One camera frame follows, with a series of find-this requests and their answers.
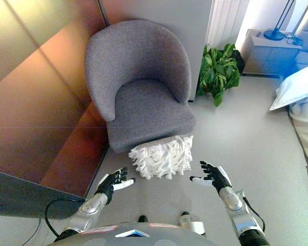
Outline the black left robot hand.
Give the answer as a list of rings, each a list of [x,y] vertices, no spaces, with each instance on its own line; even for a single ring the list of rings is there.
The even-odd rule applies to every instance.
[[[117,191],[133,185],[136,179],[127,179],[127,173],[127,167],[123,167],[112,174],[106,174],[101,179],[95,194],[104,193],[104,191],[109,191],[110,188],[112,188],[113,191]]]

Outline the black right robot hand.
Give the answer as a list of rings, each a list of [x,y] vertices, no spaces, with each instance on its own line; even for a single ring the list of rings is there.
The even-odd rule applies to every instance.
[[[227,173],[221,166],[216,167],[211,163],[205,161],[200,161],[200,166],[206,176],[191,176],[189,178],[191,182],[206,187],[214,187],[217,190],[217,193],[219,193],[221,189],[226,187],[233,188],[233,185]]]

